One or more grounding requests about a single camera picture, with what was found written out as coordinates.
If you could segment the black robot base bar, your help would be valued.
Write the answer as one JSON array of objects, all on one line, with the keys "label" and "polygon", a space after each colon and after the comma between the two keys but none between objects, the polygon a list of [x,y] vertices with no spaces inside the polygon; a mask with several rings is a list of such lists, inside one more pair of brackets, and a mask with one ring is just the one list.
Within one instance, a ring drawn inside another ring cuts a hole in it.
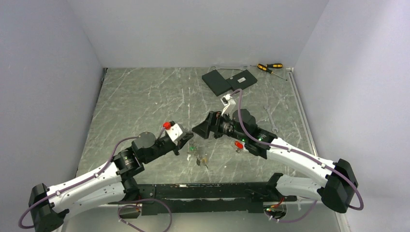
[{"label": "black robot base bar", "polygon": [[143,200],[144,216],[176,213],[246,211],[261,213],[272,203],[295,202],[295,196],[282,196],[266,182],[140,184],[124,201]]}]

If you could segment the round metal key organizer disc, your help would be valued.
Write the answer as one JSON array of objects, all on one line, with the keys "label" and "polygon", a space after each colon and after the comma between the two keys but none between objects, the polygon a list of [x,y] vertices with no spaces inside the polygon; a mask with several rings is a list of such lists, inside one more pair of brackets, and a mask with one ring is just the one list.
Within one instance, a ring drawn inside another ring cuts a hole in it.
[{"label": "round metal key organizer disc", "polygon": [[[197,147],[197,150],[194,152],[189,151],[189,146],[190,145],[194,145]],[[207,154],[205,152],[204,147],[201,144],[201,140],[200,137],[198,137],[197,135],[195,135],[192,139],[189,140],[188,142],[188,154],[190,155],[191,158],[194,159],[195,164],[196,164],[196,160],[200,159],[202,161],[202,159],[204,157],[207,157]],[[202,165],[200,167],[205,167],[207,170],[209,169],[208,167],[208,162],[204,162],[202,161]]]}]

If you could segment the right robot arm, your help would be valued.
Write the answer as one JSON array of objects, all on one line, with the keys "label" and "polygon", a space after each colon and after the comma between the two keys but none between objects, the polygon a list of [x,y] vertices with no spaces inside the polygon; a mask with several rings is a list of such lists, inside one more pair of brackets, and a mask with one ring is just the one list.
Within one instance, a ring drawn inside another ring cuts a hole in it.
[{"label": "right robot arm", "polygon": [[207,139],[224,135],[239,140],[245,149],[258,157],[283,163],[306,175],[305,178],[274,174],[266,188],[273,201],[283,196],[301,196],[321,201],[329,209],[346,213],[357,190],[358,182],[351,164],[318,158],[260,128],[248,110],[234,111],[233,116],[210,111],[206,119],[193,127],[193,132]]}]

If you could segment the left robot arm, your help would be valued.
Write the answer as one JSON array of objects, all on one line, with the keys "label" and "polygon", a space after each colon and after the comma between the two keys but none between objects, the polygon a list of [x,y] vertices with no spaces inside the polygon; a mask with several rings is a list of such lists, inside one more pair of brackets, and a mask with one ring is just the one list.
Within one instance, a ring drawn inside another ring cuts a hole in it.
[{"label": "left robot arm", "polygon": [[108,161],[70,181],[32,188],[29,208],[37,232],[53,232],[68,219],[106,203],[130,204],[153,202],[145,191],[139,189],[134,177],[144,171],[144,165],[173,152],[175,155],[193,138],[178,124],[157,138],[151,132],[129,137],[131,146],[119,152],[113,151]]}]

